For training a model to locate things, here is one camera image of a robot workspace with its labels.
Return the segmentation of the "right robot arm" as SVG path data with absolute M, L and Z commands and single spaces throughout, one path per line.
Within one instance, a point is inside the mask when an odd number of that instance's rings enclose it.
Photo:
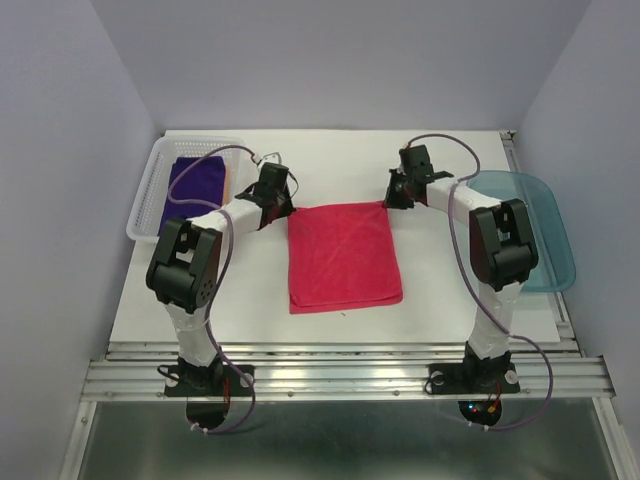
M 417 203 L 447 214 L 454 255 L 477 305 L 467 341 L 475 357 L 460 366 L 463 384 L 482 390 L 496 378 L 491 360 L 509 350 L 515 304 L 539 261 L 526 204 L 481 194 L 446 171 L 436 171 L 424 145 L 399 151 L 384 206 L 406 210 Z

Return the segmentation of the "pink towel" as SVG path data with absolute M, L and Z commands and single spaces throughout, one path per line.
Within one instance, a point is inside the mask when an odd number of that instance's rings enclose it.
M 287 233 L 290 313 L 403 300 L 389 215 L 380 201 L 300 208 L 288 218 Z

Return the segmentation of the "purple towel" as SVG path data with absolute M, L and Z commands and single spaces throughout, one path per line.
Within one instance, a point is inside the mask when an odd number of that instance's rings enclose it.
M 187 172 L 173 188 L 172 195 L 176 199 L 195 199 L 207 203 L 222 205 L 224 189 L 225 162 L 221 156 L 213 156 L 204 160 Z M 175 204 L 165 199 L 158 232 L 164 223 L 173 217 L 188 219 L 199 217 L 212 211 L 213 208 L 200 204 Z

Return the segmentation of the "orange polka dot towel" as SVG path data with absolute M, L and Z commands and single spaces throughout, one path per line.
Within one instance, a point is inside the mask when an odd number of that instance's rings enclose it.
M 231 198 L 231 180 L 233 174 L 228 164 L 225 165 L 224 189 L 222 195 L 222 205 L 226 205 Z

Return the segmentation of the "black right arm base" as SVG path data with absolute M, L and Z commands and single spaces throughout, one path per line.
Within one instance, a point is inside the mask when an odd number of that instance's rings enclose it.
M 428 395 L 459 396 L 465 420 L 482 427 L 495 427 L 502 415 L 502 396 L 521 391 L 510 351 L 481 359 L 466 344 L 458 363 L 431 363 L 424 391 Z

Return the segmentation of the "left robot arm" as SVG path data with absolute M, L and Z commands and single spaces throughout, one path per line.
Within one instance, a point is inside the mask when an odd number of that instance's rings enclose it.
M 223 371 L 212 340 L 210 311 L 240 237 L 294 213 L 288 167 L 266 162 L 258 180 L 226 205 L 162 226 L 146 273 L 146 285 L 165 306 L 179 343 L 179 362 L 199 393 L 215 392 Z

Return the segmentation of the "blue plastic tub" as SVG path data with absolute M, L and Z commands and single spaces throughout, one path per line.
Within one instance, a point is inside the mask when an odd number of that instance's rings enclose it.
M 484 170 L 467 185 L 489 197 L 526 204 L 539 262 L 524 292 L 558 293 L 574 284 L 576 266 L 562 216 L 552 190 L 542 180 L 525 173 Z

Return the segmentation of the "aluminium mounting rail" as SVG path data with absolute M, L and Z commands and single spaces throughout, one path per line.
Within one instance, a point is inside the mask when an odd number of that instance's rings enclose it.
M 255 368 L 260 401 L 420 400 L 431 363 L 461 361 L 460 344 L 228 344 L 227 356 Z M 582 355 L 576 342 L 547 347 L 551 368 L 529 346 L 516 343 L 513 361 L 519 376 L 518 399 L 544 397 L 554 386 L 558 399 L 612 398 L 615 389 L 604 359 Z M 84 401 L 161 401 L 165 399 L 160 364 L 175 360 L 172 342 L 113 342 L 107 354 L 88 367 Z

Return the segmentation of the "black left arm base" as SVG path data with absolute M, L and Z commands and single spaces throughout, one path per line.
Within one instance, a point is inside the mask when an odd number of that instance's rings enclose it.
M 186 401 L 185 415 L 192 431 L 204 435 L 229 434 L 243 426 L 257 403 L 252 365 L 225 363 L 216 357 L 208 367 L 193 366 L 179 358 L 175 364 L 161 364 L 156 372 L 164 380 L 163 395 Z M 231 421 L 234 399 L 247 399 L 249 406 Z

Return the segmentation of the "white plastic basket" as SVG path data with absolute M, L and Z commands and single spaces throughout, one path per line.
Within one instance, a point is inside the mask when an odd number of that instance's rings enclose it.
M 227 203 L 256 178 L 238 138 L 164 136 L 152 147 L 126 226 L 133 241 L 157 241 L 167 219 L 208 213 Z

